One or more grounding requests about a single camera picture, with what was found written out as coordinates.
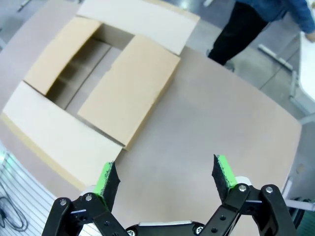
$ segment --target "denim shirt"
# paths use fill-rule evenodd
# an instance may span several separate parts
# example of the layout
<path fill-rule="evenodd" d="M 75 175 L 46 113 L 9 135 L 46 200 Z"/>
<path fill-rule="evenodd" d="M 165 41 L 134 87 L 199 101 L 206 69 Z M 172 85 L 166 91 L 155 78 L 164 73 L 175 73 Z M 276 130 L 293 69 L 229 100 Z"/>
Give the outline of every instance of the denim shirt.
<path fill-rule="evenodd" d="M 315 31 L 315 23 L 306 0 L 237 0 L 253 7 L 264 21 L 282 19 L 289 12 L 305 33 Z"/>

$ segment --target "floor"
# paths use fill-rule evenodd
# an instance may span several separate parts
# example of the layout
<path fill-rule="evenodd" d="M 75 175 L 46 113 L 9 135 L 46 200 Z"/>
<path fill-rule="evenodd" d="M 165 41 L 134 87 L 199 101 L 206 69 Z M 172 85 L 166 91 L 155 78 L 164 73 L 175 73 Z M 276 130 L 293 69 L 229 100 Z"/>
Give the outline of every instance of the floor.
<path fill-rule="evenodd" d="M 166 1 L 201 16 L 202 20 L 198 23 L 188 40 L 188 46 L 203 54 L 212 47 L 222 27 L 226 24 L 234 5 L 233 0 L 214 0 L 207 8 L 203 7 L 203 0 Z M 19 4 L 22 2 L 23 0 L 0 0 L 0 28 L 2 28 L 0 38 L 6 43 L 46 0 L 32 0 L 21 12 L 16 12 Z M 233 62 L 235 63 L 235 73 L 237 75 L 271 97 L 295 118 L 300 119 L 305 114 L 288 99 L 291 80 L 290 72 L 257 49 L 258 44 L 264 44 L 276 53 L 279 53 L 283 45 L 291 41 L 298 31 L 298 27 L 287 15 L 283 20 L 269 25 L 247 49 L 233 59 Z M 294 69 L 298 70 L 298 42 L 292 43 L 280 55 L 288 60 Z M 305 125 L 296 161 L 291 172 L 296 177 L 296 184 L 292 189 L 291 196 L 315 199 L 315 189 L 313 190 L 313 188 L 304 184 L 306 178 L 312 178 L 312 173 L 314 173 L 315 169 L 315 158 L 313 158 L 315 153 L 314 139 L 315 123 Z M 302 168 L 303 171 L 297 173 L 295 169 L 301 165 L 304 167 Z"/>

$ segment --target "person's leg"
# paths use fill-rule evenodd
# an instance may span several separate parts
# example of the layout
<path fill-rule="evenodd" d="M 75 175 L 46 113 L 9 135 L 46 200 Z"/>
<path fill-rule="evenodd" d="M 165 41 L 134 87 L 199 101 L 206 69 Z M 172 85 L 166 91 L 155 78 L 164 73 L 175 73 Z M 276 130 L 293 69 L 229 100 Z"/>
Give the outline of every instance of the person's leg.
<path fill-rule="evenodd" d="M 225 65 L 243 51 L 267 24 L 251 6 L 236 2 L 229 22 L 214 42 L 208 57 Z"/>

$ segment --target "bolt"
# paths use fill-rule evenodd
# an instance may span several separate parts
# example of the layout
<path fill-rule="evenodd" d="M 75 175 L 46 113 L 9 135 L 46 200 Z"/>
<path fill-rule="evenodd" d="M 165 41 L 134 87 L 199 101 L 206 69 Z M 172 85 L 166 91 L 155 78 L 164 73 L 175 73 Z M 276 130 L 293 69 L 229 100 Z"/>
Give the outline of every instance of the bolt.
<path fill-rule="evenodd" d="M 127 233 L 130 235 L 130 236 L 135 236 L 136 233 L 133 231 L 133 230 L 128 230 Z"/>
<path fill-rule="evenodd" d="M 272 187 L 266 187 L 266 192 L 267 193 L 272 193 L 274 190 L 272 189 Z"/>
<path fill-rule="evenodd" d="M 66 201 L 65 199 L 63 199 L 63 200 L 60 202 L 60 205 L 61 205 L 61 206 L 64 206 L 66 203 L 67 203 L 67 201 Z"/>
<path fill-rule="evenodd" d="M 85 198 L 85 200 L 86 200 L 86 201 L 92 200 L 92 196 L 91 196 L 91 195 L 87 195 L 86 198 Z"/>
<path fill-rule="evenodd" d="M 246 191 L 246 186 L 245 185 L 240 185 L 238 187 L 238 190 L 240 190 L 241 192 L 245 192 Z"/>
<path fill-rule="evenodd" d="M 198 235 L 200 234 L 200 232 L 203 230 L 203 227 L 202 226 L 199 226 L 196 230 L 195 230 L 195 233 Z"/>

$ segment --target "person's hand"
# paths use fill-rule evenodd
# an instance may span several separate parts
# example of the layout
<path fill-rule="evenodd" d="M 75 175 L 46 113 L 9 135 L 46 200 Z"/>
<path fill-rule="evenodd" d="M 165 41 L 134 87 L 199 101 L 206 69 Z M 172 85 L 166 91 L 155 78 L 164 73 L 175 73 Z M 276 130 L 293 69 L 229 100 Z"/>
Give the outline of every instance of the person's hand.
<path fill-rule="evenodd" d="M 309 41 L 315 42 L 315 31 L 313 33 L 306 33 L 305 36 Z"/>

